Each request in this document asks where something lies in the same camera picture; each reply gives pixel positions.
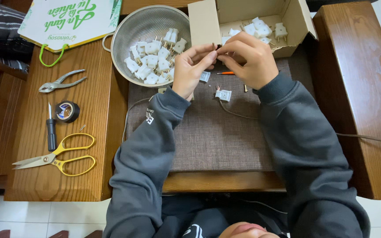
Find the sweatshirt sleeve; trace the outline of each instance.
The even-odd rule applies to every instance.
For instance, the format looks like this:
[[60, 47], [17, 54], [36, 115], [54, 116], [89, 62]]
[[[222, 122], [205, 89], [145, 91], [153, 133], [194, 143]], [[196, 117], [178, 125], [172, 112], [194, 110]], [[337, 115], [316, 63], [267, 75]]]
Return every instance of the sweatshirt sleeve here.
[[348, 187], [352, 170], [314, 98], [282, 73], [254, 93], [273, 166], [290, 198], [291, 237], [369, 237], [368, 216]]
[[146, 121], [119, 147], [104, 238], [152, 237], [161, 226], [162, 185], [175, 153], [173, 129], [189, 105], [169, 87], [154, 95]]

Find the black electrical tape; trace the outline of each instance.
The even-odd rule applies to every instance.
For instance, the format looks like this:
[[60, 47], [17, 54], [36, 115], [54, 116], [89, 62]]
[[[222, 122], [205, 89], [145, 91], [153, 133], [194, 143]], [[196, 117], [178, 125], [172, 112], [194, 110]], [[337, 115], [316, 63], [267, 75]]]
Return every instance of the black electrical tape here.
[[60, 122], [74, 122], [80, 113], [79, 106], [71, 101], [62, 101], [56, 105], [56, 119]]

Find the hand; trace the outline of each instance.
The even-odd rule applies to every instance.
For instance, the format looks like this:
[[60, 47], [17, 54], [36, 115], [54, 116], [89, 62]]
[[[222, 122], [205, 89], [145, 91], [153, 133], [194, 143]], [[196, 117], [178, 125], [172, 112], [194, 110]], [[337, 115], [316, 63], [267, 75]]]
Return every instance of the hand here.
[[[270, 46], [246, 32], [231, 37], [217, 53], [217, 58], [253, 89], [261, 89], [278, 75]], [[247, 63], [241, 66], [235, 61], [238, 57], [245, 58]]]
[[213, 69], [216, 58], [217, 52], [213, 50], [212, 44], [195, 45], [176, 56], [173, 91], [190, 102], [202, 72]]

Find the black handle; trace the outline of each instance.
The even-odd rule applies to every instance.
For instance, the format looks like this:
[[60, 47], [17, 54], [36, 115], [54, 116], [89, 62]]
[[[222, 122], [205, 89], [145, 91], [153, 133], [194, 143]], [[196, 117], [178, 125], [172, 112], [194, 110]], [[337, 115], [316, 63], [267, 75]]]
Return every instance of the black handle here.
[[48, 151], [52, 152], [57, 148], [56, 120], [47, 120], [48, 128]]

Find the stainless steel colander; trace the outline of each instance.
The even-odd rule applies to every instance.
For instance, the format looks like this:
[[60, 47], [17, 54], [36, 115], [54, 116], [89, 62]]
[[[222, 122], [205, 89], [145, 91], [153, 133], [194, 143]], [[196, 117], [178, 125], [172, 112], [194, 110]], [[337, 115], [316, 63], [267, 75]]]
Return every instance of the stainless steel colander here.
[[[132, 55], [130, 46], [136, 46], [138, 41], [152, 42], [155, 37], [157, 37], [158, 41], [161, 41], [169, 28], [179, 30], [177, 41], [183, 38], [188, 42], [185, 50], [191, 47], [191, 30], [189, 28], [188, 16], [179, 9], [163, 5], [140, 8], [129, 14], [113, 33], [107, 34], [103, 38], [103, 47], [111, 52], [114, 66], [130, 82], [150, 88], [166, 87], [166, 85], [171, 84], [173, 81], [171, 80], [163, 84], [144, 84], [143, 80], [136, 78], [130, 72], [124, 59]], [[114, 35], [111, 41], [111, 50], [104, 46], [105, 38], [109, 35]], [[170, 59], [172, 59], [172, 54], [167, 57], [167, 61]]]

